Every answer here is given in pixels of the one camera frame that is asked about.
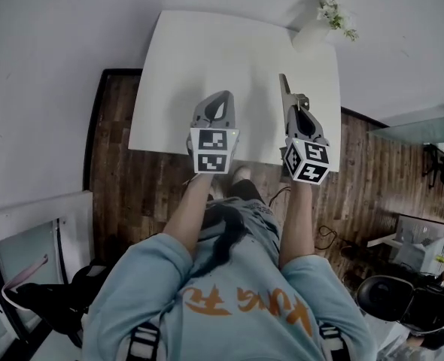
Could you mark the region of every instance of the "white vase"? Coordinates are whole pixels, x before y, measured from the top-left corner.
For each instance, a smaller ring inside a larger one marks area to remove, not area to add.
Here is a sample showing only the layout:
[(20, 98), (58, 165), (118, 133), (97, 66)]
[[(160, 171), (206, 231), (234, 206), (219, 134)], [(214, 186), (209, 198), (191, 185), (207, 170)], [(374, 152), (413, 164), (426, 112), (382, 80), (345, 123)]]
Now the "white vase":
[(294, 36), (292, 45), (297, 52), (306, 52), (323, 42), (329, 31), (327, 20), (313, 19)]

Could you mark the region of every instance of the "dark wood flooring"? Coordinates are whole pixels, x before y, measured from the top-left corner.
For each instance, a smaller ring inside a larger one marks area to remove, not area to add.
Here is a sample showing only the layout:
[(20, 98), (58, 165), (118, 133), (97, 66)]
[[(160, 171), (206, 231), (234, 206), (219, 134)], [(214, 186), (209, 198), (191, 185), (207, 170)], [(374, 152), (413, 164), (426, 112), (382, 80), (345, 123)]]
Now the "dark wood flooring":
[[(110, 76), (96, 126), (90, 171), (96, 255), (119, 256), (128, 246), (163, 230), (182, 196), (182, 183), (192, 176), (188, 156), (128, 150), (132, 112), (139, 76)], [(342, 115), (339, 173), (329, 173), (314, 187), (314, 228), (328, 226), (340, 238), (356, 242), (391, 234), (397, 215), (431, 220), (444, 216), (444, 187), (421, 177), (425, 165), (422, 147), (407, 146), (371, 136), (372, 125)], [(281, 167), (248, 163), (266, 202), (285, 187)], [(273, 210), (284, 220), (288, 193)], [(329, 237), (318, 236), (324, 247)], [(338, 276), (350, 266), (339, 255), (337, 239), (319, 254), (329, 259)]]

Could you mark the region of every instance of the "desk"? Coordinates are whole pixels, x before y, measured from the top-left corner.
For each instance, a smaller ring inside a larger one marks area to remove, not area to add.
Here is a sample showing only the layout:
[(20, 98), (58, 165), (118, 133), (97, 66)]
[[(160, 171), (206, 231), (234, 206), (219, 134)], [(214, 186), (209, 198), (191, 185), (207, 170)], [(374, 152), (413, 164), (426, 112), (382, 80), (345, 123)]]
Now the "desk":
[(205, 97), (234, 94), (235, 159), (281, 165), (284, 114), (278, 74), (309, 97), (330, 142), (331, 171), (339, 170), (341, 109), (336, 51), (321, 44), (295, 51), (294, 32), (220, 14), (163, 11), (155, 28), (135, 102), (129, 148), (187, 153), (193, 110)]

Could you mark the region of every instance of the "pink object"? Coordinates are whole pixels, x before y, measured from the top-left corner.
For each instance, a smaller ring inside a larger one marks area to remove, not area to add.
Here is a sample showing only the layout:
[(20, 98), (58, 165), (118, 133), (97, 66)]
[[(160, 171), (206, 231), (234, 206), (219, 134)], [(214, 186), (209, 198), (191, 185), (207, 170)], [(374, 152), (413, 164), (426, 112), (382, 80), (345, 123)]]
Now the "pink object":
[(11, 301), (5, 294), (5, 290), (11, 290), (15, 287), (21, 285), (23, 282), (25, 282), (28, 278), (30, 278), (34, 273), (36, 273), (40, 267), (42, 267), (45, 263), (48, 262), (48, 255), (45, 254), (43, 258), (41, 258), (39, 261), (33, 263), (29, 267), (22, 270), (20, 273), (18, 273), (11, 281), (8, 281), (3, 287), (2, 287), (2, 295), (3, 298), (6, 299), (10, 304), (12, 304), (15, 308), (18, 308), (20, 310), (29, 311), (29, 309), (24, 308), (23, 306), (18, 305), (16, 302)]

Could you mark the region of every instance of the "white flower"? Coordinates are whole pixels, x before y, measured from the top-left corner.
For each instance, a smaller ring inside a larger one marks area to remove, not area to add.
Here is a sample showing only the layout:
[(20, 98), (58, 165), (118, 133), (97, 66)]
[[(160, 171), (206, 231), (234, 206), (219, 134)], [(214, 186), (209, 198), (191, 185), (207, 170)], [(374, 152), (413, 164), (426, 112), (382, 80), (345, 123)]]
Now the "white flower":
[(348, 28), (348, 14), (341, 9), (336, 0), (320, 1), (318, 20), (327, 20), (332, 29), (341, 29), (352, 41), (358, 37), (355, 29)]

